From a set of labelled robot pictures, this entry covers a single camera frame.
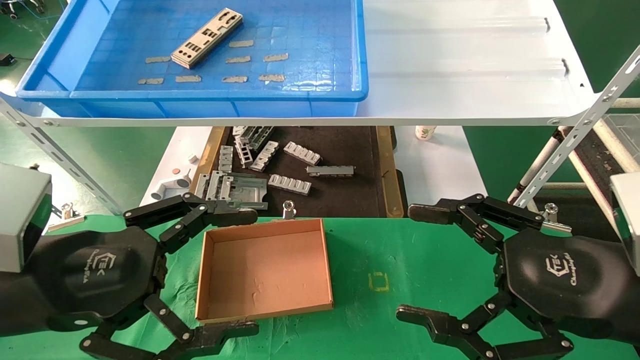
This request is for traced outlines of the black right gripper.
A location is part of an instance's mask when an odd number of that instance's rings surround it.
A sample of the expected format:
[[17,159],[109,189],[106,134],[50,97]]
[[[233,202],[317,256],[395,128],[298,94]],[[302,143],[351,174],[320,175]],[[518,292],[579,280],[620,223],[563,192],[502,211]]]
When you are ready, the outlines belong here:
[[[537,231],[542,215],[482,194],[441,198],[435,205],[412,203],[407,214],[418,223],[455,224],[490,255],[502,253],[503,288],[512,294],[495,294],[463,319],[398,306],[398,321],[423,326],[435,344],[454,347],[469,360],[560,360],[575,347],[558,330],[578,336],[626,334],[621,243],[543,234]],[[505,242],[490,223],[522,232]],[[484,340],[480,331],[507,309],[541,337],[498,345]]]

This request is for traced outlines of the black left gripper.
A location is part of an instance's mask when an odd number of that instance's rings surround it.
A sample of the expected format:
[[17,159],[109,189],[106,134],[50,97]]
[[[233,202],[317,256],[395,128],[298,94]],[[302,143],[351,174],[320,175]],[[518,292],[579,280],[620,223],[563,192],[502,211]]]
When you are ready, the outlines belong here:
[[[222,322],[189,328],[160,299],[167,275],[166,254],[173,255],[206,228],[244,226],[258,221],[255,209],[193,193],[172,196],[123,214],[126,227],[116,232],[85,230],[46,235],[30,256],[30,276],[43,297],[46,330],[74,332],[96,327],[80,350],[98,360],[192,360],[221,353],[232,338],[253,337],[253,321]],[[146,229],[173,223],[157,240]],[[174,341],[153,353],[112,340],[147,313]]]

